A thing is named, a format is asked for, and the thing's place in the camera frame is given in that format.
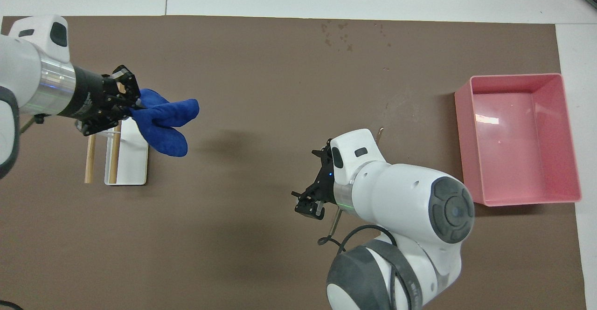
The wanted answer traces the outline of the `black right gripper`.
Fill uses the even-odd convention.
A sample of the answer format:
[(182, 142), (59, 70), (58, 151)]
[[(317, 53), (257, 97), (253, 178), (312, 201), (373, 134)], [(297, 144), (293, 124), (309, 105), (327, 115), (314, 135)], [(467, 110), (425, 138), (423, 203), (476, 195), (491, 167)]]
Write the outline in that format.
[(307, 197), (312, 200), (298, 200), (294, 212), (316, 220), (325, 216), (324, 202), (335, 204), (334, 197), (334, 162), (331, 153), (331, 138), (320, 149), (311, 151), (320, 158), (320, 170), (312, 185), (307, 188)]

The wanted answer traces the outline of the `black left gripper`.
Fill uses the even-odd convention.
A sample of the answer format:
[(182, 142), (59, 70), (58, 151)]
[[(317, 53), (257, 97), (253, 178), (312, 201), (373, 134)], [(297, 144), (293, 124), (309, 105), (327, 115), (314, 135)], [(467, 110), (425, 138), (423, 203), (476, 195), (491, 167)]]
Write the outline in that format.
[(83, 136), (114, 128), (132, 116), (130, 108), (140, 106), (140, 88), (135, 75), (123, 64), (115, 68), (113, 78), (74, 66), (75, 89), (66, 107), (58, 113), (83, 122)]

